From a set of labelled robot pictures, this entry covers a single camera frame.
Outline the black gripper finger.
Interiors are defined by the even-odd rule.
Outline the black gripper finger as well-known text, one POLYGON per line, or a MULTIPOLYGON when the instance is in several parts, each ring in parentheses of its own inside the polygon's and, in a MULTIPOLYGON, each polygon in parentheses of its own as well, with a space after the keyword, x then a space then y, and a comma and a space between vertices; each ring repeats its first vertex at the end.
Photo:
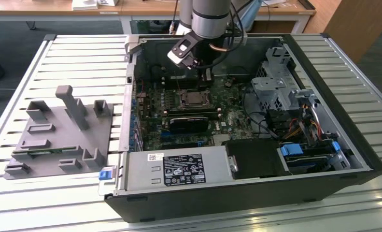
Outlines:
POLYGON ((209 88, 213 85, 212 69, 198 70, 198 88, 209 88))

